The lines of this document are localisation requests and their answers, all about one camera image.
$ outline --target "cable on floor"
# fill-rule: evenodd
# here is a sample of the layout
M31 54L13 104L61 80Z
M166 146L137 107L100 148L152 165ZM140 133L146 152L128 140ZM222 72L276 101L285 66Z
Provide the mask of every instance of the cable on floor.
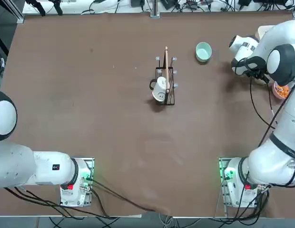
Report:
M52 224L54 225L53 228L55 228L55 227L57 227L57 228L62 228L62 227L59 226L59 224L64 220L64 218L62 218L62 219L60 220L60 222L58 222L58 223L55 223L55 222L51 219L51 217L49 217L49 219L50 219L50 221L52 222Z
M253 98L252 98L252 77L250 77L250 85L249 85L249 90L250 90L250 98L251 98L251 103L252 103L252 106L253 106L253 109L254 111L256 112L256 114L258 115L258 117L265 123L269 126L269 123L266 122L266 120L264 120L262 118L262 116L258 113L257 109L256 109L256 105L254 104L254 101L253 101Z
M138 204L136 204L136 203L130 201L129 199L127 199L127 198L121 196L120 194L116 193L115 191L111 190L110 188L106 187L104 184L101 184L100 182L98 182L98 181L96 181L96 180L94 180L94 179L91 179L91 178L86 178L86 179L87 179L88 181L90 180L90 181L95 182L95 183L98 184L99 186L105 188L106 190L108 190L108 191L110 191L111 193L113 193L113 194L115 194L116 196L118 196L120 199L122 199L122 200L124 200L124 201L126 201L126 202L128 202L128 203L130 203L130 204L132 204L133 206L135 206L135 207L137 207L137 208L139 208L139 209L142 209L142 210L145 210L145 211L155 211L155 210L153 210L153 209L145 208L145 207L143 207L143 206L140 206L140 205L138 205Z

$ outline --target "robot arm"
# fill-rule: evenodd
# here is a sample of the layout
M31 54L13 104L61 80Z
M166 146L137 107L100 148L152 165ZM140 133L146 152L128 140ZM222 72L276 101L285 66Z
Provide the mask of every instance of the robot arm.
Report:
M231 65L237 75L262 78L268 74L280 86L295 86L295 20L272 27L260 43L252 37L235 36L229 48L236 54ZM234 207L238 207L244 186L248 191L245 195L250 195L250 191L255 194L241 207L254 198L258 184L295 185L295 89L270 137L247 158L232 158L226 170Z
M33 152L26 146L5 142L16 127L17 117L14 103L0 91L0 188L60 185L64 206L89 206L92 183L86 178L92 178L93 159L71 158L61 152Z
M235 36L229 45L235 53L231 62L237 75L261 71L280 86L295 79L295 20L272 27L261 41Z

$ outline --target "brown table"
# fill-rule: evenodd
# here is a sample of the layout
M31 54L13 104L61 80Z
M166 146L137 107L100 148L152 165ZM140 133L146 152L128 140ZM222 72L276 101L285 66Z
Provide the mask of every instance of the brown table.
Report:
M248 155L266 129L252 108L248 78L230 68L229 42L291 18L284 11L28 17L17 27L2 86L19 114L9 140L37 151L93 156L95 177L138 204L174 216L212 217L218 158ZM195 58L201 41L213 49L207 65ZM177 57L179 87L175 106L159 109L148 84L164 46ZM254 84L253 93L269 120L266 88ZM30 189L58 200L57 186ZM143 212L99 192L111 215ZM295 218L295 190L270 194L265 217ZM100 214L97 201L92 204L89 210ZM219 207L217 216L224 216ZM55 214L0 190L0 215Z

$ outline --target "food in bowl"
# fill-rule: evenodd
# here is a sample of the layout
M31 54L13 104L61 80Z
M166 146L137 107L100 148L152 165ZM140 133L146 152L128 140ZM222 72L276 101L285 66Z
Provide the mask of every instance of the food in bowl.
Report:
M279 86L276 82L273 85L273 93L277 98L285 99L288 96L288 86Z

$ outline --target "black cable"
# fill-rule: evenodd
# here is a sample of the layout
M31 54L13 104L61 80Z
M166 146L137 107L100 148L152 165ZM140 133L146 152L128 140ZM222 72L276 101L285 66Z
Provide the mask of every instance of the black cable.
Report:
M50 221L52 222L52 224L54 225L54 227L53 228L55 228L55 227L57 227L57 228L62 228L62 227L60 227L59 226L59 224L61 223L61 221L63 221L64 220L64 218L62 218L61 219L61 221L60 222L58 222L57 224L51 219L51 217L49 217L49 219L50 219Z
M51 7L50 10L48 10L48 12L47 12L46 14L48 14L48 13L53 9L53 7L54 7L54 5Z
M118 0L117 7L116 7L116 10L115 10L115 13L117 13L117 11L118 11L119 3L120 3L120 0Z
M174 8L172 9L171 13L174 11L174 9L177 9L177 7L179 7L179 9L180 9L180 5L179 5L180 1L181 1L181 0L179 0L179 1L177 2L177 4L175 3L175 6L174 6Z
M205 0L205 1L206 1L206 5L208 6L209 11L211 12L211 5L209 5L208 0Z
M114 221L108 223L106 226L103 226L102 228L105 228L105 227L110 227L109 225L113 224L114 222L116 222L120 217L116 218Z
M190 10L191 10L191 11L192 11L192 13L193 13L193 10L192 10L192 7L191 7L190 3L189 3L188 1L186 1L186 3L188 4L188 6L189 6Z
M279 114L280 110L282 109L282 107L285 105L286 101L289 99L289 97L291 96L291 94L293 93L293 91L295 90L295 85L291 88L290 92L288 93L287 97L285 98L285 100L283 100L283 102L281 103L281 105L279 106L278 110L276 111L275 115L273 116L271 122L269 123L269 126L267 127L266 132L264 133L260 143L258 144L258 147L260 147L260 145L262 145L264 139L267 136L268 131L270 130L270 126L273 124L273 122L276 119L276 116Z
M152 12L152 8L150 7L148 0L147 0L147 3L148 3L147 5L149 7L149 10Z
M73 215L71 215L71 214L70 214L65 208L61 208L62 210L64 210L64 211L69 215L69 217L66 216L66 215L64 215L61 211L59 211L59 210L56 208L56 207L60 207L59 204L57 204L57 203L55 203L55 202L52 202L52 201L49 201L49 200L44 200L44 199L38 197L37 195L33 194L31 191L26 190L26 192L28 192L29 194L31 194L31 195L34 196L34 197L29 196L29 195L27 195L27 194L21 192L17 187L14 187L14 189L15 189L19 194L21 194L22 196L27 197L27 198L29 198L29 199L42 201L42 202L46 203L47 205L50 205L50 203L51 203L52 205L50 205L50 207L54 208L59 214L61 214L61 215L62 215L63 217L65 217L65 218L73 218L73 219L75 219L75 220L83 220L83 219L84 219L84 218L76 218L76 217L74 217Z
M267 89L268 89L268 97L269 97L269 106L270 106L271 112L273 113L273 108L272 108L272 104L271 104L271 96L270 96L270 88L269 88L268 84L267 84Z
M178 219L176 219L176 223L177 223L177 228L180 228L180 225L179 225Z
M102 202L101 202L101 199L100 199L99 195L97 194L97 192L96 192L95 190L93 190L93 189L90 189L90 190L91 190L91 192L97 197L103 215L104 215L105 217L107 217L107 218L110 218L110 216L105 212L104 207L103 207Z
M253 98L252 98L252 77L250 77L250 98L251 98L251 103L252 103L252 106L256 112L256 114L258 115L258 117L260 117L260 119L266 123L268 126L269 126L269 123L267 123L263 118L262 116L258 113L257 109L256 109L256 105L254 104L254 101L253 101Z
M264 6L264 4L265 4L265 1L263 1L263 3L262 3L262 5L261 5L261 7L260 8L258 8L258 10L257 11L260 11L260 9Z
M203 9L203 8L201 8L200 6L197 6L197 8L199 8L199 9L201 9L203 12L205 12L205 11L204 11L204 9Z
M92 6L94 3L96 3L95 0L93 0L93 1L91 2L91 4L89 5L89 8L88 8L87 10L83 11L81 14L86 13L86 12L91 12L91 11L95 12L93 9L91 9L91 6Z
M278 187L285 187L285 188L294 188L294 186L290 186L290 184L295 180L295 171L292 175L292 177L290 178L289 182L287 182L284 185L281 184L272 184L273 186L278 186Z
M94 180L94 179L87 178L87 180L88 180L88 181L90 180L90 181L95 182L96 184L100 185L101 187L105 188L106 190L110 191L111 193L115 194L116 196L120 197L122 200L124 200L124 201L126 201L126 202L132 204L133 206L135 206L135 207L137 207L137 208L139 208L139 209L142 209L142 210L145 210L145 211L155 211L155 210L153 210L153 209L149 209L149 208L142 207L142 206L140 206L140 205L138 205L138 204L136 204L136 203L130 201L129 199L127 199L127 198L121 196L120 194L114 192L114 191L111 190L110 188L106 187L105 185L101 184L100 182L98 182L98 181L96 181L96 180Z
M230 9L231 9L232 11L235 11L235 9L234 9L234 8L233 8L228 2L223 1L223 0L218 0L218 1L221 1L221 2L225 3L226 5L228 5L228 6L230 7Z
M182 13L182 10L184 9L185 5L186 5L186 4L183 3L181 9L180 9L179 11L177 11L177 13Z
M24 200L24 201L27 201L27 202L31 202L31 203L34 203L34 204L38 204L38 205L41 205L41 206L45 206L45 207L51 207L50 205L48 204L44 204L44 203L40 203L40 202L36 202L36 201L33 201L33 200L30 200L30 199L27 199L27 198L24 198L20 195L18 195L17 193L15 193L14 191L10 190L9 188L4 188L6 191L8 191L9 193L11 193L12 195L14 195L15 197L21 199L21 200ZM85 214L89 214L89 215L93 215L95 217L97 217L97 219L99 218L103 218L103 219L107 219L106 217L104 216L101 216L101 215L97 215L95 213L92 213L92 212L89 212L89 211L84 211L84 210L80 210L78 208L72 208L72 207L67 207L67 206L63 206L63 205L58 205L58 207L60 208L64 208L64 209L70 209L70 210L75 210L75 211L78 211L78 212L82 212L82 213L85 213Z

